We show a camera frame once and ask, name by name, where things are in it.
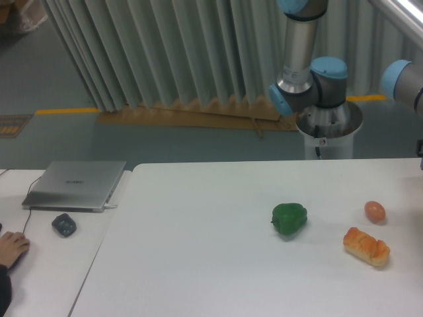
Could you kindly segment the person's hand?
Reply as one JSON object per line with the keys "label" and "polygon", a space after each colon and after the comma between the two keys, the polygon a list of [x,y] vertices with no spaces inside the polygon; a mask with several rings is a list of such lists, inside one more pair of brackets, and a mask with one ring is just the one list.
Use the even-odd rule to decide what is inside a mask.
{"label": "person's hand", "polygon": [[6,232],[1,237],[1,265],[7,269],[23,252],[30,248],[30,241],[22,232]]}

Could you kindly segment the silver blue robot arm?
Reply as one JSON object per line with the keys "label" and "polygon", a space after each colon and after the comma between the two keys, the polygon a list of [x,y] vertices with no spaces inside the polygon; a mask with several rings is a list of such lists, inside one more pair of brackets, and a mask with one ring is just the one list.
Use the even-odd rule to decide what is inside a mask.
{"label": "silver blue robot arm", "polygon": [[[413,1],[369,1],[422,49],[422,5]],[[328,1],[277,1],[288,18],[284,68],[269,95],[283,116],[300,113],[297,128],[314,139],[334,139],[355,133],[361,110],[346,101],[347,66],[336,57],[312,61],[318,20]],[[398,60],[385,70],[384,95],[422,116],[422,65]]]}

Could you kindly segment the black sleeved forearm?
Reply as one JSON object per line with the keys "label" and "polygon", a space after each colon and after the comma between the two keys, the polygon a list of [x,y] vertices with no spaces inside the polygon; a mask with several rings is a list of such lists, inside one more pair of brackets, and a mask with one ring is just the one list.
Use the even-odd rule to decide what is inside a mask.
{"label": "black sleeved forearm", "polygon": [[5,265],[0,266],[0,315],[4,317],[11,304],[12,284]]}

